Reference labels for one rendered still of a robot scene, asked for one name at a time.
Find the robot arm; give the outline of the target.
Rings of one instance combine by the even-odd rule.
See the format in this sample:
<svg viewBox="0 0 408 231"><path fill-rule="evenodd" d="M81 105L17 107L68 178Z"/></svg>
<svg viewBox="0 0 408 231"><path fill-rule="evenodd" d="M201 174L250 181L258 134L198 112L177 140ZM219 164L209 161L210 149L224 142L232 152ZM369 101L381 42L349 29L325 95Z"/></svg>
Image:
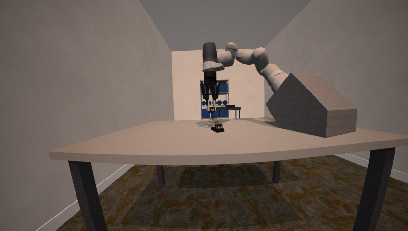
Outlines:
<svg viewBox="0 0 408 231"><path fill-rule="evenodd" d="M203 69L206 71L221 71L224 67L233 66L234 60L256 66L259 74L262 75L271 86L273 93L279 88L288 74L280 70L275 64L271 64L265 48L256 48L253 52L239 51L238 46L229 42L225 51L216 50L215 43L208 42L203 45Z"/></svg>

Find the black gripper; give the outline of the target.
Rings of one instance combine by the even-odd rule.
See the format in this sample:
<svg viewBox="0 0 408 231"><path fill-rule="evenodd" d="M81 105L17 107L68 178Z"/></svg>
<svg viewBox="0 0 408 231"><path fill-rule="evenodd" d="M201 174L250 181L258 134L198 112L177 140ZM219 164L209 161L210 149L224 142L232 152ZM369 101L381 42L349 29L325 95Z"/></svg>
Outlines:
<svg viewBox="0 0 408 231"><path fill-rule="evenodd" d="M204 84L206 85L206 92L204 88ZM215 91L215 85L216 85L216 91ZM220 83L217 83L216 81L216 72L215 71L206 71L204 72L204 81L200 83L201 89L202 89L202 95L203 99L206 100L206 105L207 105L207 111L210 111L210 106L209 106L209 90L211 88L212 91L212 105L216 110L216 99L218 99L219 95L219 86Z"/></svg>

